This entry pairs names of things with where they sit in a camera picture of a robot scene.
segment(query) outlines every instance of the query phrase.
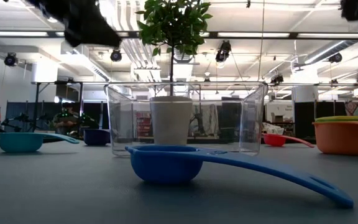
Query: table surface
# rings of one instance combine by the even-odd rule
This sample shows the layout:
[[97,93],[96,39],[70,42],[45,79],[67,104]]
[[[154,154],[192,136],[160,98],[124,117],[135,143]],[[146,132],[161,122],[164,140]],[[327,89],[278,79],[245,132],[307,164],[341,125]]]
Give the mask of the table surface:
[[35,154],[0,150],[0,223],[358,223],[358,157],[299,144],[262,146],[259,156],[337,185],[354,209],[286,180],[207,162],[188,185],[146,184],[110,147],[55,142]]

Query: red measuring cup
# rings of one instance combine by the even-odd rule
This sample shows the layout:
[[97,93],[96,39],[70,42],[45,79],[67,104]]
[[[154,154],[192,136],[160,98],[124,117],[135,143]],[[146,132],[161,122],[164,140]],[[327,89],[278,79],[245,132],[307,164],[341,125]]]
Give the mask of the red measuring cup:
[[310,144],[305,140],[290,137],[290,136],[284,136],[284,135],[280,135],[280,134],[263,134],[263,135],[264,135],[265,143],[268,144],[269,146],[282,147],[285,144],[286,139],[291,139],[291,140],[300,142],[302,144],[305,144],[309,147],[314,147],[313,144]]

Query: green leaves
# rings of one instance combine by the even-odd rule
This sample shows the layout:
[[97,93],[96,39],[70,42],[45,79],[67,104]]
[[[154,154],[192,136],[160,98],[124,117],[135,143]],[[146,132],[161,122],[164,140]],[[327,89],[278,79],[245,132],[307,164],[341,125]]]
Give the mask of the green leaves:
[[181,54],[197,54],[198,46],[204,44],[200,36],[207,31],[208,2],[198,0],[146,0],[144,11],[136,12],[143,15],[144,23],[138,21],[139,38],[144,45],[154,45],[153,56],[161,54],[160,46],[170,47],[167,53],[178,49]]

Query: tree trunk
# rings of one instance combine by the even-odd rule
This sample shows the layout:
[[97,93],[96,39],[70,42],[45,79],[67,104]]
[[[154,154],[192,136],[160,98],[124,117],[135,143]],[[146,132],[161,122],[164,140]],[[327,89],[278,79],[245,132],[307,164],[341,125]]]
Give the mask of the tree trunk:
[[[169,74],[169,81],[173,82],[173,56],[175,55],[174,53],[174,47],[172,47],[172,52],[171,52],[171,70],[170,70],[170,74]],[[173,96],[173,84],[170,85],[170,96]]]

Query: clear plastic container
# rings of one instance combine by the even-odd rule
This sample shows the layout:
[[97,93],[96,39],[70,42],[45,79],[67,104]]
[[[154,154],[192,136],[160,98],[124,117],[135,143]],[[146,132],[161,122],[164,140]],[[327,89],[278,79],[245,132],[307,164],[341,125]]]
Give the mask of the clear plastic container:
[[259,153],[265,83],[111,83],[105,92],[115,156],[128,156],[125,146],[154,143],[150,99],[169,94],[171,86],[174,95],[193,100],[187,145]]

